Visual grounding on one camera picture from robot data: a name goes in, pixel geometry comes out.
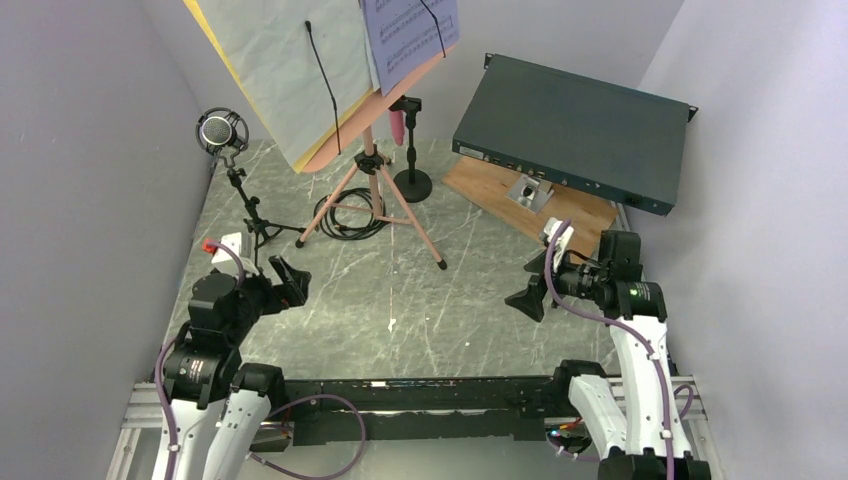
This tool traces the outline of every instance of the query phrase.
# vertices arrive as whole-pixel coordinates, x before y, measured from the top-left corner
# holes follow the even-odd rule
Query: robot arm
[[[262,421],[287,400],[282,370],[242,365],[239,346],[260,316],[302,306],[311,275],[272,257],[271,266],[282,280],[272,285],[250,258],[246,235],[226,235],[221,243],[241,265],[222,250],[207,250],[215,269],[194,284],[190,319],[164,363],[163,385],[176,420],[177,445],[170,445],[163,425],[154,480],[171,480],[166,465],[172,454],[173,479],[236,478]]]
[[[562,222],[548,220],[540,235],[546,245]],[[616,405],[603,369],[577,369],[568,374],[568,398],[583,417],[593,443],[601,457],[600,479],[656,479],[664,475],[668,439],[675,458],[675,478],[710,478],[706,462],[692,458],[682,424],[674,409],[671,376],[666,358],[666,309],[662,290],[656,283],[642,281],[639,263],[640,239],[631,232],[605,231],[601,235],[598,260],[582,265],[569,263],[565,255],[574,230],[569,226],[553,245],[553,286],[557,294],[593,300],[603,311],[618,353],[624,383],[626,416]],[[510,305],[533,320],[542,320],[543,299],[548,291],[544,281],[545,256],[540,255],[525,266],[534,273],[527,288],[506,299]],[[640,339],[652,347],[653,355]],[[661,365],[665,388],[660,385],[655,363]],[[668,398],[663,399],[663,392]],[[664,406],[669,411],[670,426],[663,424]]]

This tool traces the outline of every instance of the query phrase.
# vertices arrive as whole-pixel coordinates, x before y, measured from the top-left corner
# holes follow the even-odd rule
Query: black cable
[[[439,27],[439,19],[437,19],[436,14],[434,14],[433,11],[430,10],[430,7],[428,7],[427,4],[424,3],[424,0],[418,1],[421,2],[421,5],[424,5],[424,8],[426,8],[430,16],[433,17],[433,21],[436,22],[436,33],[439,34],[439,45],[442,46],[442,58],[448,58],[448,54],[445,52],[445,42],[442,41],[442,28]]]
[[[373,207],[373,203],[371,203],[371,190],[368,188],[352,188],[350,190],[342,191],[339,198],[336,199],[336,203],[342,203],[342,201],[350,196],[359,197],[365,201],[368,205],[368,208]],[[313,215],[318,215],[318,211],[321,210],[321,206],[324,205],[324,202],[330,196],[327,195],[315,204],[315,211]],[[383,205],[383,216],[386,215],[386,204],[383,203],[383,199],[380,199],[380,202]],[[383,220],[377,220],[374,218],[374,213],[371,213],[371,219],[368,220],[368,223],[362,227],[351,227],[348,225],[344,225],[339,223],[336,220],[336,208],[330,207],[327,211],[327,214],[324,215],[324,218],[321,219],[321,223],[319,226],[321,227],[321,231],[324,232],[328,237],[335,238],[336,240],[365,240],[366,238],[373,237],[377,234],[383,227],[389,224],[389,222]]]
[[[309,33],[309,43],[312,44],[312,51],[315,53],[315,60],[318,61],[318,68],[321,69],[321,76],[324,77],[324,83],[327,85],[327,91],[330,92],[330,100],[333,101],[333,115],[336,119],[336,143],[339,146],[339,155],[342,154],[342,137],[339,135],[339,107],[336,105],[336,97],[333,96],[333,89],[330,88],[330,80],[327,79],[327,74],[324,72],[324,65],[321,64],[321,57],[318,55],[318,49],[315,48],[315,39],[312,38],[312,22],[306,21],[306,31]]]
[[[562,447],[565,453],[568,454],[581,454],[585,452],[589,447],[592,446],[592,438],[584,435],[576,435],[574,433],[566,432],[565,435],[551,435],[551,432],[548,432],[548,441],[552,442],[558,447]]]
[[[600,264],[600,263],[598,263],[598,261],[597,261],[597,260],[595,260],[594,258],[592,258],[592,257],[587,257],[586,255],[583,255],[582,253],[580,253],[580,252],[578,252],[578,251],[576,251],[576,250],[566,250],[566,251],[565,251],[565,253],[566,253],[566,255],[570,253],[570,254],[574,255],[575,257],[577,257],[577,258],[579,258],[579,259],[583,260],[584,262],[589,262],[589,263],[591,263],[592,265],[594,265],[594,266],[596,266],[596,267],[600,267],[600,266],[601,266],[601,264]]]

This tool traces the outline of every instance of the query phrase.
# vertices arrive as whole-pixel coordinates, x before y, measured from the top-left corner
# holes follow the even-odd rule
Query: metal bracket
[[[540,381],[548,382],[549,379],[550,379],[550,377],[540,378]],[[620,377],[610,377],[608,380],[609,380],[610,385],[612,387],[612,395],[615,398],[616,405],[618,405],[618,407],[621,408],[622,411],[624,411],[624,408],[625,408],[624,385],[623,385],[621,378]],[[312,394],[312,393],[318,393],[318,390],[316,389],[316,387],[320,387],[322,385],[323,385],[322,388],[324,388],[324,389],[331,387],[330,385],[328,385],[328,383],[325,383],[325,382],[329,382],[331,384],[340,383],[340,384],[348,385],[348,386],[351,387],[351,391],[360,391],[361,390],[361,395],[363,397],[369,397],[370,396],[369,392],[373,393],[374,388],[370,388],[370,389],[363,388],[362,384],[364,382],[368,382],[371,385],[374,385],[375,383],[383,383],[383,384],[388,385],[392,382],[397,382],[397,381],[398,380],[385,380],[385,381],[381,381],[381,382],[376,382],[374,380],[368,380],[368,381],[366,381],[366,380],[347,380],[347,381],[332,380],[332,381],[312,381],[311,382],[311,381],[294,380],[294,381],[289,382],[289,387],[291,387],[291,388],[289,389],[288,393],[292,398],[302,398],[303,396],[306,396],[306,395],[309,395],[309,394]],[[439,382],[449,382],[450,380],[440,379],[438,381]],[[473,379],[461,379],[461,381],[458,383],[458,385],[462,385],[462,384],[465,384],[465,383],[471,384],[471,383],[473,383]],[[513,396],[513,400],[519,400],[521,405],[526,406],[529,410],[530,408],[533,408],[536,405],[535,401],[532,401],[532,399],[534,399],[536,396],[544,395],[545,392],[537,391],[537,388],[531,388],[531,387],[533,387],[531,385],[532,377],[528,377],[527,382],[525,382],[525,383],[526,384],[523,386],[524,388],[518,389],[519,390],[519,392],[517,392],[518,396]],[[701,403],[701,396],[700,396],[700,393],[698,391],[698,387],[695,384],[695,380],[691,376],[680,376],[680,377],[672,377],[671,383],[672,383],[672,388],[679,387],[680,385],[689,385],[694,389],[694,391],[695,391],[694,402],[692,403],[692,406],[689,409],[689,412],[686,414],[686,418],[683,421],[690,428],[690,432],[693,436],[693,448],[695,449],[694,453],[697,455],[697,457],[699,459],[707,460],[709,462],[713,480],[723,480],[725,477],[723,475],[723,470],[722,470],[722,467],[721,467],[720,459],[718,457],[718,454],[717,454],[717,451],[716,451],[716,448],[715,448],[715,444],[713,442],[713,438],[712,438],[712,435],[711,435],[710,430],[709,430],[709,422],[707,421],[707,415],[706,415],[706,412],[704,411],[704,406]],[[472,385],[471,390],[478,390],[479,388],[482,388],[482,387],[480,387],[480,385],[477,385],[477,386]],[[416,388],[414,390],[426,393],[426,389],[422,391],[422,390]],[[497,403],[504,401],[503,399],[499,400],[500,397],[498,397],[498,395],[494,395],[494,396],[492,395],[492,393],[497,392],[496,389],[490,391],[490,390],[487,390],[486,388],[484,388],[484,390],[486,392],[488,392],[487,398],[492,399],[491,400],[492,402],[497,404]],[[389,400],[397,402],[397,397],[395,397],[394,399],[389,398]],[[436,401],[438,399],[433,397],[430,400],[427,400],[426,398],[424,398],[424,400],[432,403],[432,401]],[[358,401],[358,400],[355,401],[354,403],[357,404],[357,405],[362,404],[362,402]],[[685,403],[686,403],[686,398],[685,398],[684,395],[681,395],[681,396],[675,398],[675,405],[676,405],[676,408],[678,410],[683,408]],[[378,405],[374,405],[374,406],[378,407],[377,410],[380,410],[382,408],[382,406],[378,406]],[[307,412],[314,411],[316,414],[318,414],[320,404],[317,404],[317,405],[308,405],[307,404],[307,405],[301,405],[301,407],[307,407],[309,409]],[[363,413],[368,413],[368,411],[370,411],[370,414],[372,416],[380,416],[380,417],[384,417],[384,418],[394,418],[398,414],[397,411],[381,412],[381,411],[371,411],[371,409],[368,408],[367,406],[365,408],[366,408],[366,411],[363,411]],[[453,411],[455,409],[456,409],[456,406],[451,407],[451,411]],[[438,414],[443,414],[445,412],[446,411],[444,411],[444,410],[442,410],[442,411],[432,411],[431,412],[431,411],[429,411],[429,409],[424,408],[421,411],[418,411],[417,413],[438,415]],[[321,413],[320,415],[331,417],[334,414],[346,415],[346,414],[343,414],[343,413],[330,412],[330,411]],[[527,413],[525,413],[525,415],[532,416],[533,412],[527,412]],[[423,418],[426,421],[430,421],[428,418],[440,418],[440,417],[438,417],[438,416],[429,417],[429,415],[427,415],[427,416],[424,416]],[[329,420],[330,420],[330,423],[332,424],[332,431],[336,431],[337,430],[336,429],[336,423],[332,423],[332,422],[335,421],[335,419],[329,419]],[[555,426],[555,425],[561,425],[563,423],[573,422],[574,420],[575,420],[575,417],[569,416],[568,414],[566,414],[565,416],[562,416],[562,417],[547,416],[546,415],[545,418],[543,419],[543,422],[547,426]],[[159,405],[159,397],[156,394],[155,386],[151,383],[136,384],[135,387],[133,388],[133,392],[132,392],[132,395],[130,397],[129,405],[127,405],[127,411],[124,415],[123,425],[121,426],[121,434],[118,438],[118,442],[117,442],[116,449],[115,449],[115,452],[114,452],[114,456],[113,456],[113,459],[112,459],[112,464],[110,465],[110,468],[109,468],[109,473],[106,476],[107,480],[127,480],[128,479],[128,473],[129,473],[129,470],[130,470],[130,465],[132,464],[133,458],[136,454],[136,448],[137,448],[137,445],[138,445],[138,438],[139,438],[139,435],[141,433],[141,430],[143,430],[143,429],[160,430],[162,428],[162,421],[163,421],[163,419],[162,419],[162,407]],[[262,434],[261,438],[264,439],[265,434],[263,432],[266,432],[266,433],[267,432],[273,432],[273,435],[277,436],[277,437],[275,437],[275,439],[278,439],[279,438],[278,437],[279,432],[280,432],[280,421],[279,420],[271,420],[271,421],[263,422],[263,426],[261,427],[259,433]],[[261,450],[262,451],[281,451],[284,448],[284,446],[285,446],[285,442],[271,442],[271,443],[268,443],[267,445],[263,445],[263,448]]]
[[[553,193],[551,182],[521,175],[506,196],[531,212],[539,213]]]

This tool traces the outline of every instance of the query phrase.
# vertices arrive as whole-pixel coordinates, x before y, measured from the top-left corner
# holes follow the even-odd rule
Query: wooden board
[[[601,231],[609,228],[615,220],[616,208],[608,200],[553,185],[554,194],[542,210],[534,214],[506,196],[520,176],[513,170],[462,157],[442,177],[442,183],[540,245],[539,232],[549,218],[570,218],[575,231],[569,248],[591,255],[601,238]]]

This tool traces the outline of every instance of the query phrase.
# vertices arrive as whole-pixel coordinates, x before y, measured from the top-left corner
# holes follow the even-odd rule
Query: marble floor
[[[524,288],[524,263],[540,247],[441,184],[458,160],[448,140],[419,141],[418,166],[433,179],[432,195],[412,205],[448,263],[439,270],[411,226],[391,225],[363,241],[339,241],[320,231],[302,249],[296,232],[284,232],[260,252],[260,266],[281,254],[312,273],[307,305],[262,317],[242,344],[246,362],[279,365],[287,378],[389,378],[551,374],[562,359],[596,360],[618,373],[605,327],[549,312],[537,324],[503,298]],[[378,141],[381,152],[406,168],[405,147]],[[306,226],[315,203],[330,193],[361,150],[354,144],[316,174],[295,174],[273,143],[254,142],[237,158],[248,176],[248,196],[260,197],[270,221]],[[351,187],[368,185],[358,173]],[[390,214],[403,211],[385,189]],[[209,272],[202,239],[244,229],[244,206],[223,168],[212,179],[185,269],[169,334],[188,319],[192,284]],[[340,220],[361,224],[367,214],[344,211]],[[585,310],[597,312],[587,302]]]

